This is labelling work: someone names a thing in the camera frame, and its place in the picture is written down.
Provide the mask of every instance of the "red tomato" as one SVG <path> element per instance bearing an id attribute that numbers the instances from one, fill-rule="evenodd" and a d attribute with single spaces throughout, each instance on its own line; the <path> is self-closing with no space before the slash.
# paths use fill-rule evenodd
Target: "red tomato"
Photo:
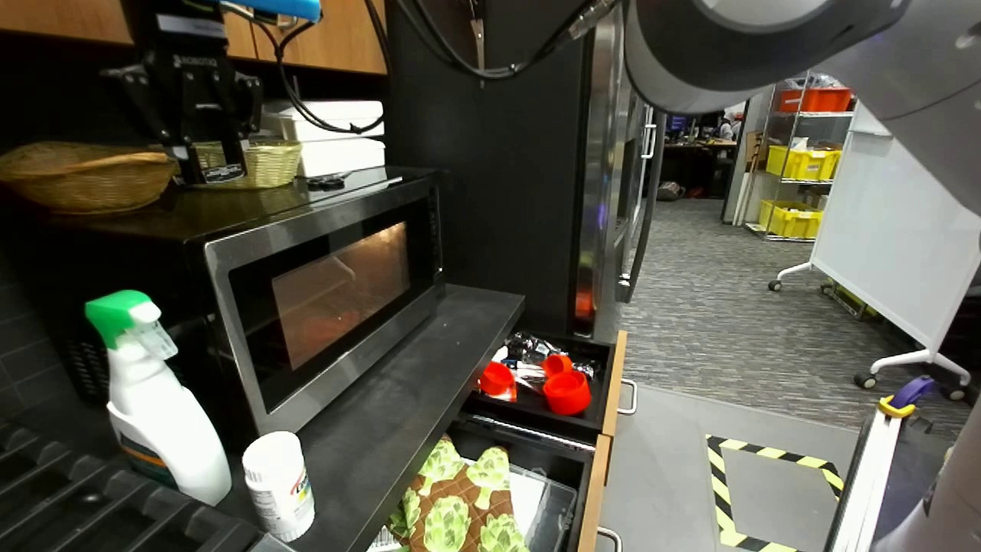
<path id="1" fill-rule="evenodd" d="M 562 370 L 570 370 L 572 367 L 572 360 L 570 355 L 546 355 L 543 360 L 543 370 L 546 370 L 546 379 L 562 374 Z"/>
<path id="2" fill-rule="evenodd" d="M 592 402 L 589 377 L 583 370 L 562 370 L 546 379 L 543 395 L 556 413 L 580 418 Z"/>
<path id="3" fill-rule="evenodd" d="M 487 362 L 483 370 L 481 370 L 481 382 L 477 387 L 490 398 L 503 398 L 503 402 L 515 402 L 517 398 L 515 374 L 503 362 Z"/>

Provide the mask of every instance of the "red object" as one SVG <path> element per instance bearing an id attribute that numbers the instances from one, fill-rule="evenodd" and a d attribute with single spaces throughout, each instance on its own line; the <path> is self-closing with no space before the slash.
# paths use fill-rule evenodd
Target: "red object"
<path id="1" fill-rule="evenodd" d="M 503 362 L 487 362 L 477 387 L 483 395 L 500 398 L 500 402 L 517 398 L 515 374 Z"/>
<path id="2" fill-rule="evenodd" d="M 546 377 L 543 395 L 556 413 L 580 418 L 592 402 L 589 377 L 583 370 L 553 374 Z"/>
<path id="3" fill-rule="evenodd" d="M 848 90 L 805 90 L 802 111 L 848 111 Z"/>
<path id="4" fill-rule="evenodd" d="M 557 354 L 556 354 L 556 355 L 546 355 L 546 360 L 543 360 L 546 379 L 556 377 L 556 374 L 562 374 L 562 370 L 570 370 L 570 367 L 572 367 L 572 360 L 570 360 L 570 355 L 557 355 Z"/>

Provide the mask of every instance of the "yellow crate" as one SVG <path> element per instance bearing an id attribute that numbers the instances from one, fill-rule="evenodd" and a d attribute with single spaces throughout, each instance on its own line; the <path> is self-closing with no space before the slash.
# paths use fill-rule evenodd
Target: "yellow crate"
<path id="1" fill-rule="evenodd" d="M 767 153 L 767 172 L 768 175 L 785 175 L 785 163 L 789 163 L 789 147 L 772 145 Z"/>
<path id="2" fill-rule="evenodd" d="M 839 163 L 839 151 L 827 151 L 827 161 L 823 165 L 823 181 L 833 181 Z"/>
<path id="3" fill-rule="evenodd" d="M 805 220 L 805 238 L 814 242 L 817 229 L 823 229 L 824 212 L 813 212 L 813 218 Z"/>
<path id="4" fill-rule="evenodd" d="M 772 209 L 768 232 L 781 238 L 813 238 L 817 212 L 805 209 Z"/>
<path id="5" fill-rule="evenodd" d="M 823 181 L 827 153 L 824 151 L 805 151 L 802 163 L 797 165 L 797 181 Z"/>
<path id="6" fill-rule="evenodd" d="M 772 201 L 764 201 L 764 203 L 759 203 L 759 227 L 767 227 L 767 229 L 768 229 L 768 220 L 772 220 L 772 209 L 775 209 Z"/>
<path id="7" fill-rule="evenodd" d="M 785 170 L 785 181 L 802 181 L 800 172 L 805 170 L 805 151 L 790 151 L 789 153 L 789 170 Z"/>

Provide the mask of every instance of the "green spray nozzle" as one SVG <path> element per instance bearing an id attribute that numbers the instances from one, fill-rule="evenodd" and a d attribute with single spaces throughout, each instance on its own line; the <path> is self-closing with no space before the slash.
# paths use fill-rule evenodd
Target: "green spray nozzle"
<path id="1" fill-rule="evenodd" d="M 126 331 L 132 331 L 136 324 L 155 321 L 158 311 L 143 290 L 124 287 L 95 302 L 87 302 L 87 319 L 95 324 L 103 346 L 116 350 Z"/>

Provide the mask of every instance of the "yellow and black tape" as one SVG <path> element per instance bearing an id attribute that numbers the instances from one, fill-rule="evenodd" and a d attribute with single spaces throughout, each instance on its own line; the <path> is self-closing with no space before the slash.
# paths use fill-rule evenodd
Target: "yellow and black tape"
<path id="1" fill-rule="evenodd" d="M 764 448 L 764 444 L 750 444 L 750 441 L 737 441 L 737 439 L 719 439 L 719 437 L 706 437 L 708 441 L 708 468 L 712 468 L 712 498 L 713 498 L 713 524 L 716 524 L 716 539 L 731 549 L 755 549 L 755 552 L 795 552 L 795 547 L 785 542 L 772 542 L 772 539 L 759 539 L 750 535 L 739 535 L 737 529 L 737 514 L 732 514 L 732 493 L 731 493 L 731 478 L 726 478 L 726 457 L 722 452 L 741 452 L 741 455 L 755 455 L 755 457 L 767 457 L 767 459 L 780 459 L 780 464 L 795 464 L 802 468 L 814 468 L 823 472 L 823 478 L 827 481 L 832 493 L 839 500 L 844 493 L 844 481 L 839 472 L 833 468 L 833 464 L 823 459 L 823 457 L 805 457 L 805 455 L 790 455 L 781 448 Z"/>

